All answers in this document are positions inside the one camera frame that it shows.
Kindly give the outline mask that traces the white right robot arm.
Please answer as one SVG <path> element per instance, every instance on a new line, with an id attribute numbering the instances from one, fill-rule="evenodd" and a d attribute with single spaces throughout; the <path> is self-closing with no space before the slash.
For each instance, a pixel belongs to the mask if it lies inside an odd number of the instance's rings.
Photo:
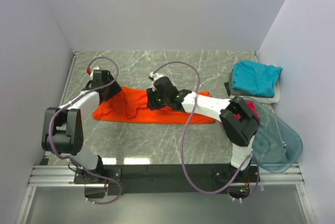
<path id="1" fill-rule="evenodd" d="M 206 116 L 222 123 L 232 142 L 230 177 L 237 182 L 248 176 L 252 144 L 260 126 L 260 119 L 242 98 L 219 99 L 199 95 L 190 90 L 178 90 L 170 79 L 162 74 L 151 73 L 153 86 L 147 89 L 147 107 L 158 110 L 169 107 L 173 111 Z"/>

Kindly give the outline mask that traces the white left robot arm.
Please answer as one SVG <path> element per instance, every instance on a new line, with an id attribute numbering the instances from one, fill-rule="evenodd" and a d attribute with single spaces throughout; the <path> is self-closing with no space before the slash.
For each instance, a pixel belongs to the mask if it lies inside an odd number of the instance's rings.
<path id="1" fill-rule="evenodd" d="M 91 110 L 122 91 L 109 70 L 94 69 L 91 79 L 79 95 L 60 107 L 49 107 L 44 114 L 41 146 L 57 152 L 80 169 L 86 177 L 99 183 L 105 176 L 102 158 L 84 146 L 82 120 Z"/>

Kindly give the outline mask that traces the orange t shirt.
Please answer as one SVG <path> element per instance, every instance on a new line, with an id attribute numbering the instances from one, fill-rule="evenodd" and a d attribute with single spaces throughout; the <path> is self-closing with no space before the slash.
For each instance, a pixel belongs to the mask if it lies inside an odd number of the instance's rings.
<path id="1" fill-rule="evenodd" d="M 132 124 L 185 124 L 189 113 L 173 111 L 169 107 L 150 110 L 147 93 L 143 89 L 122 87 L 122 91 L 101 103 L 92 113 L 95 120 Z"/>

